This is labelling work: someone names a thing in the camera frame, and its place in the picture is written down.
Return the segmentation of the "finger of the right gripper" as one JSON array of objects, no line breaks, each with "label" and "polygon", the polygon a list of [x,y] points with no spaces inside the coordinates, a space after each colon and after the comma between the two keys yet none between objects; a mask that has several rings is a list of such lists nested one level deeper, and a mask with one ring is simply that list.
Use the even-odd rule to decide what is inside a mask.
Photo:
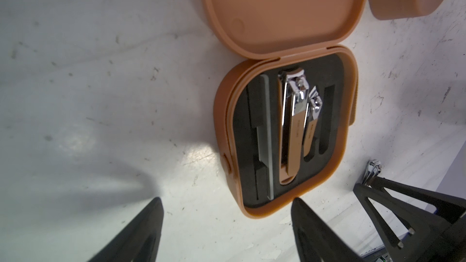
[{"label": "finger of the right gripper", "polygon": [[353,192],[374,224],[391,258],[436,258],[432,214],[377,190],[357,184]]},{"label": "finger of the right gripper", "polygon": [[374,189],[390,189],[434,206],[436,215],[448,222],[457,222],[466,215],[466,200],[426,189],[415,188],[385,178],[374,177],[370,183]]}]

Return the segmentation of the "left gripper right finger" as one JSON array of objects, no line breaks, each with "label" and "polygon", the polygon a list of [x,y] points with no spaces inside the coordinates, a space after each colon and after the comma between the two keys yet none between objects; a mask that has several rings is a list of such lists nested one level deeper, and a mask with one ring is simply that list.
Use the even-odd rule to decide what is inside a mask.
[{"label": "left gripper right finger", "polygon": [[301,198],[293,200],[291,218],[301,262],[361,262],[363,260]]}]

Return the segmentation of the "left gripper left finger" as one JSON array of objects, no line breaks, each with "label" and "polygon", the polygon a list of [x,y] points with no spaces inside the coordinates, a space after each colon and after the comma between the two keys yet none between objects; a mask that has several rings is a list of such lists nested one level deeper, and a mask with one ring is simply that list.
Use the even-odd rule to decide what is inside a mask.
[{"label": "left gripper left finger", "polygon": [[161,239],[164,209],[154,198],[92,262],[154,262]]}]

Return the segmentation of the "small brown clipper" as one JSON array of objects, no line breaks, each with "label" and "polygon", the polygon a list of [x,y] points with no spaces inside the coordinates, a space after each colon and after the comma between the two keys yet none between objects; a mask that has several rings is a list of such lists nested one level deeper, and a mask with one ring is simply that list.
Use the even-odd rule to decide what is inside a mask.
[{"label": "small brown clipper", "polygon": [[323,101],[319,95],[317,87],[314,86],[308,95],[308,112],[306,118],[307,124],[305,127],[305,136],[303,139],[303,156],[309,155],[311,151],[314,133],[316,131],[322,106]]},{"label": "small brown clipper", "polygon": [[379,160],[372,159],[367,162],[366,171],[362,179],[362,184],[369,186],[372,180],[382,171],[382,163]]}]

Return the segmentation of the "large brown nail clipper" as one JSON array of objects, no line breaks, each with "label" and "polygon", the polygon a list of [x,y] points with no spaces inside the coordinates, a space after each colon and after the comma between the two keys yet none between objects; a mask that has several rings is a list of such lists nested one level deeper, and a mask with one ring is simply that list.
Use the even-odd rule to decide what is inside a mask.
[{"label": "large brown nail clipper", "polygon": [[304,70],[279,74],[279,183],[290,184],[300,169],[308,110],[309,84]]}]

